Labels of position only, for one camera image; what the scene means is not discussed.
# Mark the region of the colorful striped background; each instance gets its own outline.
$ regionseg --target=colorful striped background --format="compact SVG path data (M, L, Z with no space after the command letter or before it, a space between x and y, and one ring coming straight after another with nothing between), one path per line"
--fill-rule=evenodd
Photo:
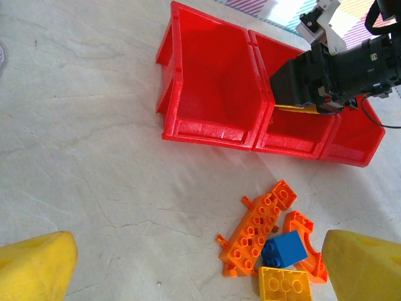
M299 15L307 13L316 5L316 0L215 0L221 4L249 14L267 23L298 34L295 27ZM348 48L372 37L365 28L366 14L373 0L343 0L331 25L345 40ZM385 24L381 19L376 26Z

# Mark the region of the cable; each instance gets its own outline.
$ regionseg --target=cable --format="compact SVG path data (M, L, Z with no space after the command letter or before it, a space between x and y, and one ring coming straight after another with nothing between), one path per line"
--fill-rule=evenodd
M363 104L365 103L366 99L368 99L369 96L370 96L370 94L367 94L367 95L365 95L365 96L362 98L362 101L361 101L361 108L362 108L363 112L366 114L366 116L370 119L370 121L372 121L374 124L377 124L377 125L379 125L379 126L381 126L381 127L385 127L385 128L387 128L387 129L401 129L401 127L393 127L393 126L391 126L391 125L384 125L384 124L381 124L380 122L377 122L375 119L373 119L372 116L370 116L370 114L368 113L368 111L366 111L365 107L363 106Z

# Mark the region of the orange arch piece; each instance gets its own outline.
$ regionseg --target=orange arch piece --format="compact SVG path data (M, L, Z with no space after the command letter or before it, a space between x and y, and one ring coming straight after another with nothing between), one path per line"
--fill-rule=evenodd
M313 233L314 223L299 211L292 211L286 215L284 221L283 233L298 231L299 237L302 239L307 259L296 263L294 266L297 270L306 271L309 273L310 281L316 284L324 284L328 281L328 274L323 263L323 258L320 252L316 252L310 241L310 234Z

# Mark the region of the duplo block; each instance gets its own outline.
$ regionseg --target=duplo block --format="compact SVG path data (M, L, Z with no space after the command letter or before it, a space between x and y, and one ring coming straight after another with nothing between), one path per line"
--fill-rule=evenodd
M263 265L286 268L308 257L297 231L268 240L262 250Z

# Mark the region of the blue duplo brick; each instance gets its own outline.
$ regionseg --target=blue duplo brick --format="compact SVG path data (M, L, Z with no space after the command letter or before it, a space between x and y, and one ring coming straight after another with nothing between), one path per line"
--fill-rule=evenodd
M308 257L297 231L268 240L262 250L263 265L286 268Z

